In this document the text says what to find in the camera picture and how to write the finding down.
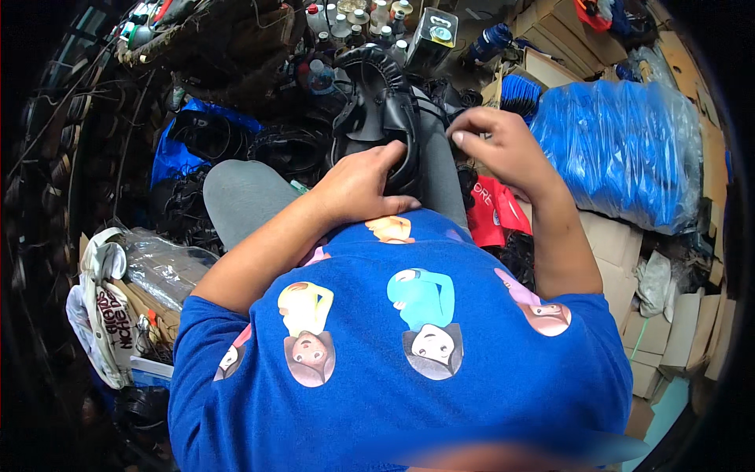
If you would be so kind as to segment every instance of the plastic bottle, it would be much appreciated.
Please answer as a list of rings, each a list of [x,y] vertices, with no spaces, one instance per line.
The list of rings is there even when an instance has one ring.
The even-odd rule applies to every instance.
[[[397,11],[403,11],[404,18],[406,18],[412,13],[412,11],[414,11],[414,7],[411,6],[411,3],[409,3],[408,0],[396,0],[390,6],[390,19],[391,20],[396,17]]]
[[[351,26],[346,22],[346,15],[341,13],[336,15],[335,25],[331,28],[331,34],[333,35],[333,42],[336,48],[346,45],[346,41],[351,36]]]
[[[310,25],[315,35],[328,31],[328,22],[325,21],[325,10],[320,10],[322,5],[311,4],[307,7],[307,24]]]
[[[327,8],[327,17],[328,17],[328,24],[330,26],[335,25],[335,17],[338,14],[337,8],[335,6],[335,3],[328,3]]]
[[[388,23],[388,26],[393,31],[393,35],[396,37],[396,39],[404,39],[404,36],[406,35],[406,25],[404,25],[404,12],[401,10],[398,10],[396,12],[396,16],[393,18],[393,21]]]
[[[511,31],[505,23],[491,26],[483,30],[479,38],[462,54],[461,62],[465,66],[482,65],[507,48],[512,39]]]
[[[358,48],[365,44],[365,41],[365,36],[362,34],[362,27],[360,25],[351,25],[351,36],[349,36],[349,40],[346,41],[346,46],[348,46],[349,49]]]
[[[330,66],[325,65],[320,59],[310,62],[310,76],[307,84],[313,95],[327,95],[335,92],[334,79],[335,73]]]
[[[370,22],[370,15],[361,8],[357,8],[346,16],[349,23],[362,27],[362,33],[367,34],[367,24]]]
[[[406,64],[406,48],[408,44],[403,39],[399,39],[396,43],[390,47],[390,55],[401,67]]]
[[[370,34],[379,36],[383,26],[388,24],[390,13],[388,13],[388,4],[385,0],[375,0],[375,10],[370,13]]]
[[[385,51],[389,51],[393,43],[396,42],[396,38],[393,37],[393,31],[390,26],[386,25],[380,31],[380,38],[377,40],[377,45],[383,48]]]

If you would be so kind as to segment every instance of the plastic bag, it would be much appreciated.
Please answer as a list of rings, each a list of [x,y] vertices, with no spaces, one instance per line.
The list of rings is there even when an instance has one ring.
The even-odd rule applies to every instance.
[[[175,245],[144,228],[126,231],[124,236],[128,278],[178,313],[197,282],[219,258],[202,248]]]
[[[657,82],[551,88],[531,126],[579,208],[676,234],[700,195],[700,123],[681,93]]]
[[[643,81],[643,74],[639,69],[639,63],[647,61],[650,65],[650,75],[648,82],[660,82],[672,90],[676,90],[676,81],[671,75],[668,64],[661,53],[661,49],[656,45],[653,49],[642,46],[629,52],[628,63],[632,68],[632,75],[639,82]]]

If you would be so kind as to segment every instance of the clear plastic container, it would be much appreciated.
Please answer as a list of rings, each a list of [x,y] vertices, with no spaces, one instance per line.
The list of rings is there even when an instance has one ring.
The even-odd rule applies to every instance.
[[[370,13],[370,34],[379,36],[383,26],[386,26],[390,21],[390,13],[385,0],[375,0],[374,3],[375,9]]]
[[[312,95],[327,95],[335,92],[334,80],[335,73],[329,65],[324,64],[320,59],[310,62],[310,76],[307,84]]]

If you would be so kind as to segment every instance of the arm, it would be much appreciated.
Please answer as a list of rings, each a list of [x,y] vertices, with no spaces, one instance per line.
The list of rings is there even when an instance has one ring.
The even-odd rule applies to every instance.
[[[491,133],[492,139],[481,139],[477,134],[482,132]],[[600,272],[574,199],[521,117],[473,108],[454,120],[448,135],[500,181],[530,198],[539,295],[549,300],[568,293],[602,293]]]
[[[383,197],[388,170],[405,151],[394,141],[338,161],[315,188],[225,254],[192,295],[246,313],[273,280],[296,267],[328,231],[419,208],[410,196]]]

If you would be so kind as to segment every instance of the shoe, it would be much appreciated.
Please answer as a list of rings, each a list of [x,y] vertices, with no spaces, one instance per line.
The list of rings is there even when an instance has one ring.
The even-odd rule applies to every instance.
[[[389,170],[384,193],[420,198],[419,105],[401,66],[380,48],[361,47],[338,56],[333,67],[346,72],[352,90],[333,121],[326,167],[349,154],[400,140],[406,144],[406,154]]]

